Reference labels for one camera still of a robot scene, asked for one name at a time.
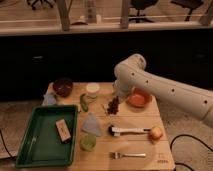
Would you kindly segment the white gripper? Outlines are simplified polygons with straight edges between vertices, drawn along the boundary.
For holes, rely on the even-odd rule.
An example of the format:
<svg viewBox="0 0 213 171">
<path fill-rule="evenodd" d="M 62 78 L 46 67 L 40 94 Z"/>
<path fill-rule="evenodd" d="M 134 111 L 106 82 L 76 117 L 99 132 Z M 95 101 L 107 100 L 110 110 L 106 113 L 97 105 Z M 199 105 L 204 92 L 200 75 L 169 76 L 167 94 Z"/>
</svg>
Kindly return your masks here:
<svg viewBox="0 0 213 171">
<path fill-rule="evenodd" d="M 115 95 L 118 96 L 120 99 L 126 99 L 132 91 L 131 85 L 128 85 L 120 81 L 119 79 L 114 82 L 113 88 Z"/>
</svg>

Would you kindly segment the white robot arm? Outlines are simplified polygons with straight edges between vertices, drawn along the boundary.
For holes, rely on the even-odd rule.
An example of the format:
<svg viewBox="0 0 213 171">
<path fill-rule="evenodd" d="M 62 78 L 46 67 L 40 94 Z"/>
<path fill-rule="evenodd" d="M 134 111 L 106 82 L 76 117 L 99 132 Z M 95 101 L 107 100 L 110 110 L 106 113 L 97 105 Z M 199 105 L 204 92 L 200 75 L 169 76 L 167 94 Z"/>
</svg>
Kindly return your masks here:
<svg viewBox="0 0 213 171">
<path fill-rule="evenodd" d="M 116 95 L 126 99 L 133 88 L 144 90 L 173 103 L 213 129 L 213 91 L 150 74 L 145 68 L 146 60 L 140 54 L 118 63 L 114 68 Z"/>
</svg>

